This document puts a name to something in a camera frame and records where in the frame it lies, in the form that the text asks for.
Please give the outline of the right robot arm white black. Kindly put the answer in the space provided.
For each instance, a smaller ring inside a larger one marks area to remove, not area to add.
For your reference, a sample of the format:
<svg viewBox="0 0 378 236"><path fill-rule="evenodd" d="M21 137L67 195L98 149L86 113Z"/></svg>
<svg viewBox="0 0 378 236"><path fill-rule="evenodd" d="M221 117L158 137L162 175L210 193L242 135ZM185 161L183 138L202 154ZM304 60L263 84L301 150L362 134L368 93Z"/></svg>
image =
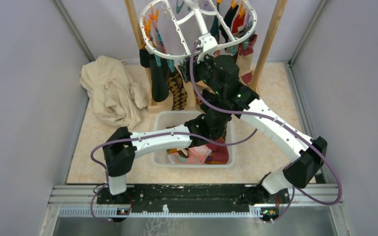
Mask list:
<svg viewBox="0 0 378 236"><path fill-rule="evenodd" d="M200 62L189 56L184 65L205 113L189 125L192 133L215 140L223 135L232 116L236 116L277 144L289 159L285 167L262 179L257 190L262 202L271 202L282 189L304 189L310 183L323 166L325 139L311 138L277 116L255 91L239 80L239 67L231 56L207 55Z"/></svg>

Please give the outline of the wooden hanger rack frame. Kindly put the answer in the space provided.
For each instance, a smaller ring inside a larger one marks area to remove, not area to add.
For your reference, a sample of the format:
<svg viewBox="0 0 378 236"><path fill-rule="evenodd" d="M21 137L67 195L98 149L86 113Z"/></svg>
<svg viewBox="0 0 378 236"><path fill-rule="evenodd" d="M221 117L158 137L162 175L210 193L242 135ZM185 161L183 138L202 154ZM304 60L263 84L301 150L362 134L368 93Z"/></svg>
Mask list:
<svg viewBox="0 0 378 236"><path fill-rule="evenodd" d="M266 32L266 35L265 35L265 38L261 47L258 61L256 63L255 69L252 71L253 72L252 80L250 81L248 86L252 88L253 90L255 90L256 92L259 92L258 81L262 74L265 62L268 58L268 54L270 52L270 48L272 46L274 37L276 35L286 4L287 4L287 1L285 0L278 0L276 2L276 5L274 7L274 11L271 17L271 21L268 26L268 30ZM127 9L127 13L130 19L130 24L132 26L132 30L133 30L133 33L137 42L137 46L140 49L144 46L143 36L145 36L145 34L142 33L143 28L139 24L139 17L136 14L134 2L132 0L125 0L125 6ZM150 113L158 113L161 111L171 110L172 101L170 99L166 100L165 102L157 103L152 99L151 95L149 95L148 97L149 97L148 111Z"/></svg>

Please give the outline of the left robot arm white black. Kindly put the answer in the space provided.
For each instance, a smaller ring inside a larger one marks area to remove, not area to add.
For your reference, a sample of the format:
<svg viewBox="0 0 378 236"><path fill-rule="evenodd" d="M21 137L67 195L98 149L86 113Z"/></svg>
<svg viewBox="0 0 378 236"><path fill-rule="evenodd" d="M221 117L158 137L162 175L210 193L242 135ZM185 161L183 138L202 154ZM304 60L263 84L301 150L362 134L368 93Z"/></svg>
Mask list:
<svg viewBox="0 0 378 236"><path fill-rule="evenodd" d="M165 157L168 149L188 148L192 140L184 123L200 114L198 111L163 111L156 116L154 131L117 129L102 148L108 172L109 198L117 204L127 199L126 174L135 158L150 153Z"/></svg>

